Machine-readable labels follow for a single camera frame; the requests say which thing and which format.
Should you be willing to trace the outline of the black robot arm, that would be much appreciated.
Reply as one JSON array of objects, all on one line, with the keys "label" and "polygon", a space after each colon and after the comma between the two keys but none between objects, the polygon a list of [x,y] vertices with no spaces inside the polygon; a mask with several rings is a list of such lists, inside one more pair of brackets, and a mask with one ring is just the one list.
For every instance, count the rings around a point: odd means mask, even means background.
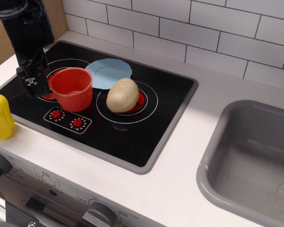
[{"label": "black robot arm", "polygon": [[41,0],[0,0],[0,20],[18,61],[20,84],[30,98],[50,93],[44,48],[54,42]]}]

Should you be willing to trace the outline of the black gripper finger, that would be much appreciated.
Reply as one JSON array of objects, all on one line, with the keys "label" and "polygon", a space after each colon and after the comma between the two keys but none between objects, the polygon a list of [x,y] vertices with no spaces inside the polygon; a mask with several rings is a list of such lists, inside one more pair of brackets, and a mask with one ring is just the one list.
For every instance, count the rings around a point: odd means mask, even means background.
[{"label": "black gripper finger", "polygon": [[44,96],[50,93],[49,85],[46,76],[49,73],[48,68],[37,67],[32,69],[31,74],[27,71],[17,68],[17,78],[30,98]]}]

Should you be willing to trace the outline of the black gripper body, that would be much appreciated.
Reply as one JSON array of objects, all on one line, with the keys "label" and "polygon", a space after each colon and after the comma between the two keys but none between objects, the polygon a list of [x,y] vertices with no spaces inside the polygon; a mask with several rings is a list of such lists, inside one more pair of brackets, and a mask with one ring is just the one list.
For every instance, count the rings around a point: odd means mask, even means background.
[{"label": "black gripper body", "polygon": [[54,41],[44,9],[4,9],[1,19],[23,70],[44,70],[43,48]]}]

